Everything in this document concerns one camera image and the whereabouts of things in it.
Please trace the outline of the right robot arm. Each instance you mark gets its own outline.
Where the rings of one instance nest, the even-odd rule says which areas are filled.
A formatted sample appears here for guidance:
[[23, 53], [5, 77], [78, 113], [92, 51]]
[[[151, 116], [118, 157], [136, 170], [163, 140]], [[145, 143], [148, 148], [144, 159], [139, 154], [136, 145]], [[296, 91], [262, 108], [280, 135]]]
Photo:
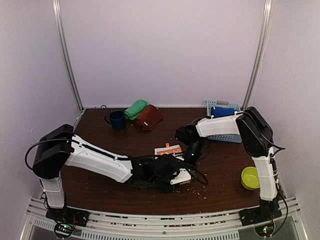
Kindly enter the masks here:
[[254, 162], [260, 184], [256, 216], [266, 221], [276, 212], [281, 193], [275, 155], [284, 148], [274, 143], [272, 128], [255, 107], [238, 110], [212, 106], [207, 116], [179, 127], [175, 138], [186, 145], [184, 159], [190, 165], [200, 158], [205, 139], [242, 143]]

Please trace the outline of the blue towel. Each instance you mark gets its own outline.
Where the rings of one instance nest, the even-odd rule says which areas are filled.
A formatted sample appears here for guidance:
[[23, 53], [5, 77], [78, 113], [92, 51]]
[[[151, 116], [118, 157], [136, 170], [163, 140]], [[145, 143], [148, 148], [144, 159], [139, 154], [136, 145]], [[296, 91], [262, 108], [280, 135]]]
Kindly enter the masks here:
[[234, 115], [236, 110], [234, 108], [225, 108], [220, 106], [213, 106], [210, 110], [210, 114], [217, 117], [224, 117], [224, 116], [232, 116]]

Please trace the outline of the light blue plastic basket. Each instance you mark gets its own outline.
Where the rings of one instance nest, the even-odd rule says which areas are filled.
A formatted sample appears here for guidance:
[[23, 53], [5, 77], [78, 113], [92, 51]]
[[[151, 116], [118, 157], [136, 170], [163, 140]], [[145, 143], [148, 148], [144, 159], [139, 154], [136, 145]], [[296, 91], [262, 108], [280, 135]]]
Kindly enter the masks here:
[[[207, 100], [206, 101], [206, 113], [209, 116], [211, 114], [212, 107], [223, 107], [223, 108], [233, 108], [236, 112], [240, 112], [241, 108], [237, 103], [223, 101], [223, 100]], [[207, 137], [212, 141], [221, 141], [240, 144], [242, 142], [241, 136], [239, 134], [218, 134], [210, 135]]]

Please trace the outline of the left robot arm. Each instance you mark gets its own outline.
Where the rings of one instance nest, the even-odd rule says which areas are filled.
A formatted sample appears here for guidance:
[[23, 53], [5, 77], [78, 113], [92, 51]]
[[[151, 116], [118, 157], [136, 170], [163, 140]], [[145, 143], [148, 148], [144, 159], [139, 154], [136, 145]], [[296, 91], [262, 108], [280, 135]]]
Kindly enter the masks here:
[[93, 145], [75, 134], [73, 126], [63, 124], [34, 143], [25, 154], [36, 149], [33, 164], [28, 168], [40, 180], [48, 210], [61, 222], [67, 222], [72, 211], [63, 190], [63, 166], [85, 169], [141, 190], [156, 187], [174, 191], [178, 184], [198, 180], [202, 173], [196, 163], [204, 138], [191, 125], [179, 127], [175, 138], [187, 147], [182, 153], [128, 156]]

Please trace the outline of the orange patterned towel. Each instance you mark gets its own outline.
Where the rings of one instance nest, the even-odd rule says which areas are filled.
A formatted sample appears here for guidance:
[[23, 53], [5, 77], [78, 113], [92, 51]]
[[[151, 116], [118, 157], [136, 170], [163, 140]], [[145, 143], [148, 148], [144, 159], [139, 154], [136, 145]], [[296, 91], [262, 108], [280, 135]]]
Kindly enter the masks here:
[[[166, 143], [165, 144], [165, 147], [160, 147], [160, 148], [155, 148], [154, 149], [154, 154], [155, 155], [164, 155], [164, 154], [167, 154], [167, 155], [172, 155], [173, 157], [177, 158], [178, 160], [181, 160], [181, 161], [184, 161], [184, 158], [183, 158], [183, 151], [182, 151], [182, 148], [180, 147], [179, 144], [176, 144], [176, 145], [171, 145], [169, 143]], [[179, 172], [175, 172], [173, 174], [174, 178], [178, 175]]]

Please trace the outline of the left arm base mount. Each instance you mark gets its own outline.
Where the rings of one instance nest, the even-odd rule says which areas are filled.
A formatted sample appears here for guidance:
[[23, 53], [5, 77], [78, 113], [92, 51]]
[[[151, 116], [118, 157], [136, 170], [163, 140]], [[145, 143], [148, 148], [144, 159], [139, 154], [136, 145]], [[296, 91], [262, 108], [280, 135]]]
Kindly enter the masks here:
[[89, 212], [75, 208], [48, 208], [45, 215], [55, 222], [54, 234], [61, 239], [70, 237], [76, 227], [86, 227]]

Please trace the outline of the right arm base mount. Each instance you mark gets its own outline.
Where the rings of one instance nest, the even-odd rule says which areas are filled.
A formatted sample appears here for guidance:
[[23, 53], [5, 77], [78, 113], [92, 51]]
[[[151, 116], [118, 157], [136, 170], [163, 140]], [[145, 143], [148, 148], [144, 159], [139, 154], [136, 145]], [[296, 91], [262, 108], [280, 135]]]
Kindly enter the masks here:
[[270, 212], [262, 207], [245, 208], [239, 212], [242, 226], [254, 226], [254, 231], [259, 237], [271, 237], [276, 231], [275, 219], [282, 216], [281, 210]]

